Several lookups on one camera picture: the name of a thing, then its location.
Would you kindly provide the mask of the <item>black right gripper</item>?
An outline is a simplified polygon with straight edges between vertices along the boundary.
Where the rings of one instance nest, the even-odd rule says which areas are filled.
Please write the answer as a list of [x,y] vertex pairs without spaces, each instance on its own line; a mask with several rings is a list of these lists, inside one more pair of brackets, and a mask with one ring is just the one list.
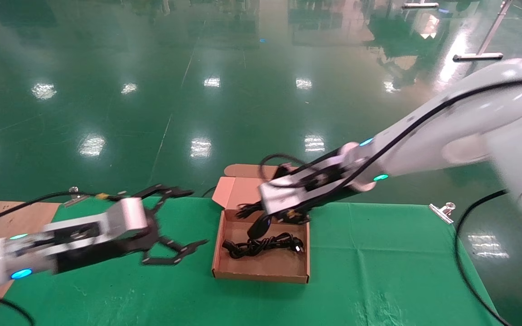
[[[273,213],[270,216],[261,215],[255,220],[255,222],[249,227],[247,231],[248,239],[258,240],[267,233],[271,225],[271,219],[275,219],[279,223],[303,225],[310,221],[309,212],[315,207],[324,206],[330,202],[336,202],[356,194],[360,194],[361,191],[356,190],[352,187],[344,187],[341,190],[337,190],[331,194],[325,194],[312,198],[311,200],[305,201],[302,204],[295,206],[294,208],[284,209],[277,213]],[[235,217],[237,219],[246,219],[251,215],[264,212],[263,204],[261,202],[255,203],[243,203],[237,206],[237,212]]]

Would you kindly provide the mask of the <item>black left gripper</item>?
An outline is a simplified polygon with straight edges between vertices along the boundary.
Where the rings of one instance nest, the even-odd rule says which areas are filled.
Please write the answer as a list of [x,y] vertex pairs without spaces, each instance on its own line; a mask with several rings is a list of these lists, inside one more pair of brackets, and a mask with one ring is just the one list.
[[[159,235],[158,221],[155,214],[163,206],[164,202],[170,198],[182,198],[193,195],[193,190],[186,190],[179,187],[166,187],[162,184],[155,184],[132,197],[146,199],[153,195],[161,196],[153,208],[145,211],[147,218],[147,229],[128,239],[110,240],[106,243],[93,244],[82,250],[71,250],[67,253],[56,256],[55,274],[70,272],[71,270],[84,268],[90,265],[124,257],[127,254],[141,252],[143,265],[172,266],[179,264],[184,257],[194,254],[199,246],[205,245],[209,240],[199,240],[194,243],[182,245],[165,236]],[[168,249],[176,252],[174,257],[151,257],[149,251],[159,243]]]

